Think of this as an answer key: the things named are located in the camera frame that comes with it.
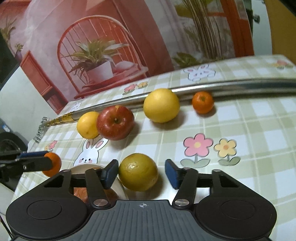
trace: red apple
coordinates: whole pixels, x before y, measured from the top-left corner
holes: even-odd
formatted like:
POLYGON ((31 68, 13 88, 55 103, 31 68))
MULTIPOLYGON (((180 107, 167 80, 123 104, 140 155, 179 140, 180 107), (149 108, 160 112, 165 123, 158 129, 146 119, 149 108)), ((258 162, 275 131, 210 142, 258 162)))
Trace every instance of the red apple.
POLYGON ((96 127, 99 134, 112 141, 127 137, 135 125, 133 113, 122 105, 107 107, 100 112, 96 127))

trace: black wheel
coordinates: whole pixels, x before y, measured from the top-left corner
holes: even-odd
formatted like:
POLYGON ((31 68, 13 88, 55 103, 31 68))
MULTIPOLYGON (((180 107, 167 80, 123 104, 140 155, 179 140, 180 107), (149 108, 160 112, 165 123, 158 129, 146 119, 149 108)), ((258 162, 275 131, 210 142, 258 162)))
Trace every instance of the black wheel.
POLYGON ((27 145, 15 134, 11 132, 0 133, 0 152, 9 150, 27 151, 27 145))

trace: lemon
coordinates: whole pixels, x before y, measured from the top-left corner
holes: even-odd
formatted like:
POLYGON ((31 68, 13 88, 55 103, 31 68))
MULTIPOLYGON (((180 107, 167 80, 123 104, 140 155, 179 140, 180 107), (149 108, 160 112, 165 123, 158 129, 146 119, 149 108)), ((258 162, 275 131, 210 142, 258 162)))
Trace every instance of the lemon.
POLYGON ((118 175, 122 184, 133 191, 147 191, 158 179, 155 162, 145 154, 134 153, 123 159, 118 175))
POLYGON ((161 88, 148 94, 144 100, 143 110, 153 122, 164 123, 178 115, 180 102, 171 90, 161 88))
POLYGON ((96 128, 96 120, 99 113, 91 111, 83 114, 77 122, 78 133, 86 139, 93 139, 99 135, 96 128))

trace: small orange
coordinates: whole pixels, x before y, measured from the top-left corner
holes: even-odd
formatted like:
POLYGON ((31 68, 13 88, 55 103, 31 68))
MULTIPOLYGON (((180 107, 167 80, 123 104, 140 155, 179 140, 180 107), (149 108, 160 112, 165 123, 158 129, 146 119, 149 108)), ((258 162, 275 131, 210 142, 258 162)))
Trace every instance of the small orange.
POLYGON ((42 171, 44 175, 48 176, 48 177, 52 177, 54 175, 56 175, 62 166, 62 161, 60 159, 60 157, 53 152, 48 152, 44 155, 45 157, 48 157, 51 161, 52 161, 52 168, 48 171, 42 171))
POLYGON ((206 114, 214 106, 213 97, 206 91, 197 92, 192 98, 192 106, 197 113, 206 114))

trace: red chair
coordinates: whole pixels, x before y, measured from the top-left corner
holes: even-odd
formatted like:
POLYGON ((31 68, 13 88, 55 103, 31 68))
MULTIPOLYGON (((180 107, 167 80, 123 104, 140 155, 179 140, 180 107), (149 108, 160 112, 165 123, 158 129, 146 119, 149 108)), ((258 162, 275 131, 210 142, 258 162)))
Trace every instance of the red chair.
POLYGON ((74 22, 63 33, 57 47, 58 60, 78 92, 74 97, 75 99, 84 98, 88 95, 146 78, 145 73, 148 71, 148 68, 143 66, 139 55, 141 55, 141 52, 128 30, 116 19, 103 15, 88 16, 74 22), (117 50, 120 54, 114 56, 113 61, 115 64, 120 61, 132 62, 134 63, 133 68, 124 73, 115 74, 111 79, 101 83, 92 82, 85 72, 80 77, 80 70, 76 74, 75 72, 69 73, 75 65, 75 61, 69 55, 78 50, 76 42, 86 43, 95 39, 127 43, 128 46, 117 50))

